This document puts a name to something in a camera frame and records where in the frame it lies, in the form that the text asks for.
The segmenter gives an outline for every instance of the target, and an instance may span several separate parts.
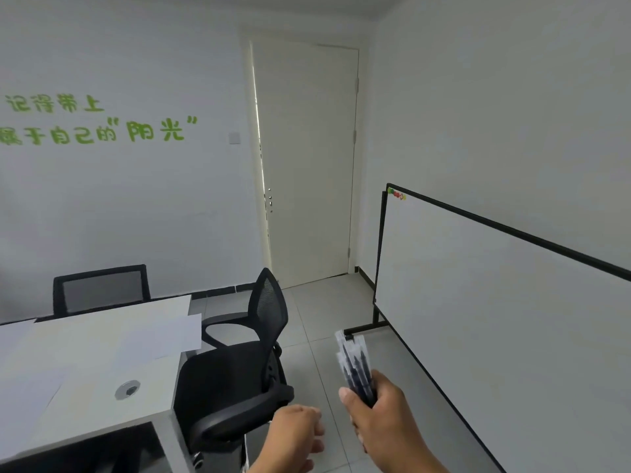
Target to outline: person's left hand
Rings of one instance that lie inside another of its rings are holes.
[[[314,467],[309,453],[324,451],[322,413],[314,407],[290,405],[277,410],[252,473],[307,473]]]

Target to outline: white door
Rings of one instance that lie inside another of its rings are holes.
[[[272,270],[283,287],[348,271],[359,52],[252,42]]]

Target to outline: mesh chair back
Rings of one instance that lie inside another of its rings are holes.
[[[263,347],[264,358],[268,359],[278,336],[287,325],[288,314],[283,292],[267,267],[261,271],[256,280],[247,314],[258,324],[257,334]],[[262,376],[264,384],[268,376],[267,366],[266,361]]]
[[[82,272],[53,280],[55,317],[68,317],[151,299],[145,265]]]

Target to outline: bundle of pens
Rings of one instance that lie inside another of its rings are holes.
[[[335,338],[339,344],[339,367],[342,369],[348,387],[372,408],[377,401],[377,392],[372,384],[368,349],[363,335],[355,336],[354,341],[347,341],[343,332],[339,330],[335,333]]]

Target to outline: black whiteboard frame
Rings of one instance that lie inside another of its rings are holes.
[[[622,267],[619,267],[617,265],[613,265],[612,263],[604,262],[603,260],[596,259],[595,257],[591,257],[591,256],[586,255],[586,254],[582,254],[582,253],[580,253],[578,251],[572,250],[572,249],[564,247],[562,245],[555,244],[554,242],[547,241],[546,239],[542,239],[540,237],[533,236],[531,234],[525,233],[525,232],[517,230],[515,228],[506,226],[505,224],[500,224],[499,222],[495,222],[495,221],[492,221],[490,219],[486,219],[485,217],[482,217],[481,215],[473,214],[473,213],[470,213],[470,212],[465,211],[463,209],[459,209],[457,207],[450,206],[449,204],[445,204],[444,202],[441,202],[441,201],[436,200],[436,199],[432,199],[431,197],[424,196],[422,194],[419,194],[418,192],[411,191],[411,190],[406,189],[404,187],[400,187],[400,186],[398,186],[396,184],[388,183],[386,185],[386,192],[388,192],[389,189],[393,189],[393,190],[399,191],[399,192],[401,192],[403,194],[406,194],[408,196],[412,196],[412,197],[415,197],[417,199],[421,199],[421,200],[423,200],[425,202],[428,202],[429,204],[433,204],[434,206],[442,207],[443,209],[446,209],[447,211],[450,211],[450,212],[452,212],[454,214],[459,214],[462,217],[466,217],[467,219],[470,219],[472,221],[479,222],[480,224],[484,224],[485,226],[488,226],[488,227],[491,227],[491,228],[496,229],[498,231],[504,232],[504,233],[509,234],[509,235],[511,235],[513,237],[517,237],[519,239],[525,240],[526,242],[530,242],[531,244],[535,244],[535,245],[537,245],[539,247],[543,247],[544,249],[551,250],[552,252],[555,252],[556,254],[561,254],[561,255],[563,255],[565,257],[569,257],[570,259],[576,260],[577,262],[584,263],[586,265],[589,265],[590,267],[594,267],[595,269],[602,270],[603,272],[606,272],[607,274],[611,274],[612,276],[616,276],[618,278],[621,278],[621,279],[624,279],[626,281],[631,282],[631,271],[629,271],[627,269],[623,269]],[[386,201],[385,201],[385,207],[383,209],[382,216],[381,216],[380,223],[379,223],[380,224],[379,225],[379,232],[380,233],[384,232],[384,230],[386,228],[386,212],[387,212],[387,203],[388,203],[388,199],[389,198],[390,198],[390,194],[387,194],[386,195]],[[466,421],[464,416],[462,416],[462,414],[458,411],[456,406],[447,397],[447,395],[445,394],[443,389],[440,388],[440,385],[438,385],[438,383],[436,383],[436,381],[434,380],[432,375],[427,371],[427,368],[425,368],[425,366],[422,364],[421,360],[419,360],[419,358],[416,357],[414,352],[408,347],[408,345],[405,343],[405,341],[403,341],[403,339],[401,338],[399,333],[392,326],[392,324],[388,321],[388,318],[384,315],[383,311],[377,305],[377,285],[378,285],[377,283],[379,281],[379,264],[381,262],[381,243],[382,243],[382,240],[383,240],[383,236],[380,235],[379,236],[379,246],[377,248],[377,269],[376,269],[376,272],[375,272],[375,293],[374,293],[373,298],[372,298],[373,299],[372,302],[373,302],[373,306],[374,306],[374,310],[375,310],[375,315],[381,315],[384,319],[386,319],[387,324],[390,326],[390,328],[395,333],[395,335],[399,338],[400,342],[405,346],[405,348],[408,350],[408,352],[412,355],[412,357],[414,358],[416,363],[418,363],[420,365],[420,367],[423,369],[425,374],[429,377],[429,379],[434,384],[434,387],[436,387],[436,389],[438,389],[438,391],[440,392],[440,395],[442,395],[442,397],[445,398],[445,400],[447,401],[449,406],[451,406],[453,411],[456,412],[456,414],[458,415],[458,418],[460,418],[460,420],[464,423],[464,425],[467,427],[467,429],[471,432],[471,434],[477,440],[479,445],[484,449],[486,454],[491,458],[491,460],[493,461],[495,466],[497,466],[498,469],[502,473],[507,473],[506,470],[502,467],[502,465],[497,461],[497,459],[495,458],[493,453],[491,453],[491,451],[486,447],[484,442],[482,442],[480,437],[478,437],[477,433],[475,433],[475,431],[471,428],[471,425],[469,424],[469,422]]]

